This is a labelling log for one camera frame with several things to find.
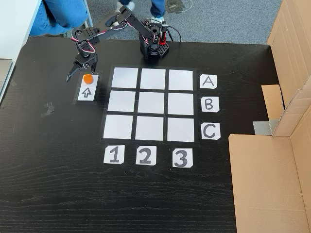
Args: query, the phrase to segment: black table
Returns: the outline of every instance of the black table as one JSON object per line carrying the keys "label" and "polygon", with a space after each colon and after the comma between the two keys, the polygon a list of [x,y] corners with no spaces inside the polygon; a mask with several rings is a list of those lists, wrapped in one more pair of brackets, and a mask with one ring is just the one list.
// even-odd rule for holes
{"label": "black table", "polygon": [[[97,46],[97,105],[73,104],[78,75],[65,83],[77,52],[70,39],[42,37],[20,52],[0,107],[0,232],[236,232],[228,150],[230,133],[254,134],[267,121],[261,85],[278,84],[266,45],[170,43],[163,60],[144,61],[138,41]],[[157,147],[157,165],[103,164],[100,142],[107,82],[115,66],[185,67],[217,74],[221,139],[199,140],[193,167],[172,167],[170,145]],[[52,102],[54,114],[41,117]]]}

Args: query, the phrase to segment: gray carpet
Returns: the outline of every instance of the gray carpet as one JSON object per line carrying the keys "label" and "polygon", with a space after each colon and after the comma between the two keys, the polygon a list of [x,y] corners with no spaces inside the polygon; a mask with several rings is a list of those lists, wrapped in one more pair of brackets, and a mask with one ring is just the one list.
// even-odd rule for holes
{"label": "gray carpet", "polygon": [[[151,17],[150,0],[133,1],[138,18]],[[116,0],[87,2],[94,24],[116,10]],[[183,41],[265,44],[280,3],[281,0],[166,0],[164,18],[180,31]],[[171,32],[178,40],[178,34]],[[134,29],[126,28],[114,38],[138,36]]]}

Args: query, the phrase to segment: chair leg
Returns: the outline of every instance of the chair leg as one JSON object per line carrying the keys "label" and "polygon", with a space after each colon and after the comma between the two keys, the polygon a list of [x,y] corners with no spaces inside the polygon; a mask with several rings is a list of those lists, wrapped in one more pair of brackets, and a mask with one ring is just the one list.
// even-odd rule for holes
{"label": "chair leg", "polygon": [[93,25],[93,21],[92,21],[92,18],[91,18],[91,14],[89,13],[89,9],[88,9],[88,4],[87,4],[87,1],[86,0],[83,0],[85,6],[86,6],[86,10],[87,10],[87,14],[88,14],[88,21],[89,21],[89,24],[91,27],[94,27]]}

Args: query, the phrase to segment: robotic arm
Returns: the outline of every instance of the robotic arm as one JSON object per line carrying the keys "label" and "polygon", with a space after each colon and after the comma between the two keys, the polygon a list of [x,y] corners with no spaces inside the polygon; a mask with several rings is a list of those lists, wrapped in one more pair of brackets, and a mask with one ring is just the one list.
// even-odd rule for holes
{"label": "robotic arm", "polygon": [[[115,22],[118,22],[119,25],[111,27]],[[94,73],[98,62],[94,45],[127,26],[138,31],[140,50],[145,59],[150,55],[157,55],[162,58],[168,52],[169,45],[166,42],[168,25],[166,25],[166,22],[152,23],[147,20],[141,22],[128,8],[123,6],[120,13],[112,16],[107,22],[101,21],[95,27],[88,27],[82,31],[76,30],[74,32],[71,39],[76,42],[78,55],[73,62],[73,68],[67,75],[66,82],[78,70],[90,67],[91,72]]]}

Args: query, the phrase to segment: red component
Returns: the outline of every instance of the red component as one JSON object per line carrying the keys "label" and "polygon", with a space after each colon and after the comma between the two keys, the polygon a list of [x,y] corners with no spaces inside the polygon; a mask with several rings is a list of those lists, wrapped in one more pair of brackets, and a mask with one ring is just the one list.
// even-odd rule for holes
{"label": "red component", "polygon": [[165,45],[166,44],[166,33],[162,33],[162,36],[160,38],[160,44]]}

